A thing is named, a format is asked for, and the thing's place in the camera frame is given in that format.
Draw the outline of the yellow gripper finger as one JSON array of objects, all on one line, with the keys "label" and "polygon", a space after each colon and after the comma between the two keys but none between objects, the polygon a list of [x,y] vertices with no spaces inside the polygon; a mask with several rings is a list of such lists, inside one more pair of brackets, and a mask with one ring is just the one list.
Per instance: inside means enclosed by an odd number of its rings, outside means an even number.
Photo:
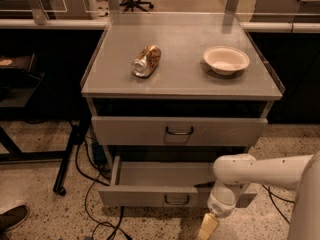
[{"label": "yellow gripper finger", "polygon": [[209,240],[212,233],[217,229],[219,220],[212,213],[206,213],[198,233],[198,240]]}]

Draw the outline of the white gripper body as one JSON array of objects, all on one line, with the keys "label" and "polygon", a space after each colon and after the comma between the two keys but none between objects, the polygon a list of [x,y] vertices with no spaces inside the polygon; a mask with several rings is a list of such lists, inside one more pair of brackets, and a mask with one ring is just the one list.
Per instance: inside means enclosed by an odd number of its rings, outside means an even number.
[{"label": "white gripper body", "polygon": [[207,206],[216,217],[228,217],[236,207],[242,194],[238,186],[215,185],[211,190]]}]

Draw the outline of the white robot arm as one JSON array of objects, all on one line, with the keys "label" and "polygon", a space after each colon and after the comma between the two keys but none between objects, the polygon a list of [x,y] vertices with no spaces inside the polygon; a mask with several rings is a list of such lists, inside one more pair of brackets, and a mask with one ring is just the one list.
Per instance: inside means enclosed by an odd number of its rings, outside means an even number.
[{"label": "white robot arm", "polygon": [[320,240],[320,152],[257,160],[248,153],[219,157],[198,240],[209,240],[219,220],[229,216],[252,183],[296,192],[288,240]]}]

